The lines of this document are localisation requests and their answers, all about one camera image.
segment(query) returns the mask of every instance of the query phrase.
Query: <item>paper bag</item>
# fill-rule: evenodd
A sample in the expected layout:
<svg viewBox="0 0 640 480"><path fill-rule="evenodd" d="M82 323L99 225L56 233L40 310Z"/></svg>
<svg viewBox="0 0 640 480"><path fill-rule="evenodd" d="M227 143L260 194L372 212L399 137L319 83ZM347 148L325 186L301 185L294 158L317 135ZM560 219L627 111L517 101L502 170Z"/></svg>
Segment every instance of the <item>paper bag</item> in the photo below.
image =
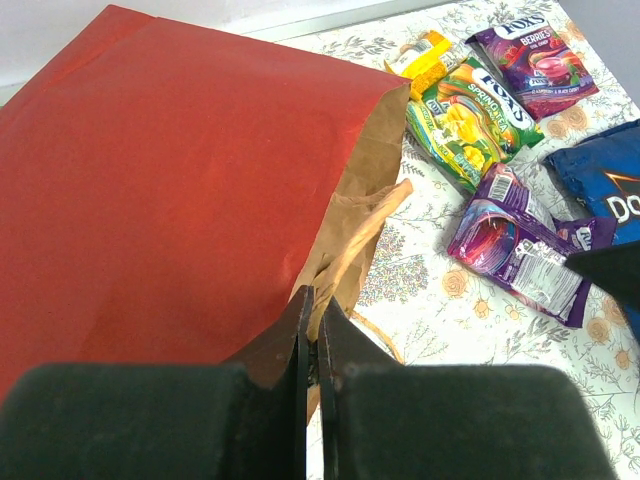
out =
<svg viewBox="0 0 640 480"><path fill-rule="evenodd" d="M41 363L247 345L395 182L404 82L108 7L0 110L0 398Z"/></svg>

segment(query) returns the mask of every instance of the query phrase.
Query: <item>white wall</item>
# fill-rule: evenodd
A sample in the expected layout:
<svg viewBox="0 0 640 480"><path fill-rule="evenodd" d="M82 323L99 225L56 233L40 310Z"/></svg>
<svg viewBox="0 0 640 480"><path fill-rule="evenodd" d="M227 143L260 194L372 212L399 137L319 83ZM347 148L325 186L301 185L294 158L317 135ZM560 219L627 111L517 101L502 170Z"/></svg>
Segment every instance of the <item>white wall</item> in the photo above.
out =
<svg viewBox="0 0 640 480"><path fill-rule="evenodd" d="M151 15L248 33L386 0L112 1ZM0 90L28 80L109 3L107 0L0 0Z"/></svg>

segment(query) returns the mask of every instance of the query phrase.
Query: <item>tablecloth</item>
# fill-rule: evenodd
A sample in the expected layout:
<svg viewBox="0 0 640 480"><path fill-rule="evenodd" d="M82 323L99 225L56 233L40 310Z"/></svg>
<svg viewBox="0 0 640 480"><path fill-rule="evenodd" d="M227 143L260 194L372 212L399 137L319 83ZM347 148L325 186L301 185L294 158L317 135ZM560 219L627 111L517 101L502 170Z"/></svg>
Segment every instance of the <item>tablecloth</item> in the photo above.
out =
<svg viewBox="0 0 640 480"><path fill-rule="evenodd" d="M556 0L463 1L281 43L381 69L385 58L396 58L402 45L426 30L464 42L534 12L543 12L583 60L600 93L543 120L546 139L511 165L556 217L578 218L585 213L554 186L540 160L638 118L640 111ZM467 199L409 136L400 178L410 178L416 191L387 221L356 312L391 336L409 365L540 364L564 371L580 390L619 477L640 475L640 349L616 303L592 287L579 330L524 306L447 255ZM308 429L307 456L308 478L322 478L319 414Z"/></svg>

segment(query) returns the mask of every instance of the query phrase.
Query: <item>bag handle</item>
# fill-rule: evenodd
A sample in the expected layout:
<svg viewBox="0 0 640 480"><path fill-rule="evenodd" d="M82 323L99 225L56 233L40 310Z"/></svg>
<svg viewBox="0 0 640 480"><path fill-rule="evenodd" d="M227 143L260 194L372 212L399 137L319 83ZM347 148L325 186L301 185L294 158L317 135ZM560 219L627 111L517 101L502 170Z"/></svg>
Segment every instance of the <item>bag handle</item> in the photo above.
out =
<svg viewBox="0 0 640 480"><path fill-rule="evenodd" d="M347 271L353 260L367 243L380 231L382 225L389 215L397 210L404 200L413 193L413 185L409 179L404 179L397 185L391 185L368 197L343 197L336 195L337 203L343 205L373 205L376 208L360 224L355 234L343 247L340 255L327 267L320 284L316 288L316 295L311 308L309 326L307 327L307 338L309 342L315 343L318 340L320 322L324 315L331 297L336 292L342 276Z"/></svg>

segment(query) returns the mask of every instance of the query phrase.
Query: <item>blue chip bag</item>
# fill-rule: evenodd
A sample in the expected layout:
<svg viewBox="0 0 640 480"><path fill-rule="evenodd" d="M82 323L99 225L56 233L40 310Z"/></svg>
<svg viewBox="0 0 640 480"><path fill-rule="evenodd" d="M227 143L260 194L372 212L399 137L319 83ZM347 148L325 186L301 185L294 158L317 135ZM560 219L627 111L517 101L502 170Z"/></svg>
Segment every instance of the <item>blue chip bag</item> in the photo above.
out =
<svg viewBox="0 0 640 480"><path fill-rule="evenodd" d="M594 215L618 220L614 245L640 240L640 120L558 150L545 163ZM640 313L627 309L627 316L640 339Z"/></svg>

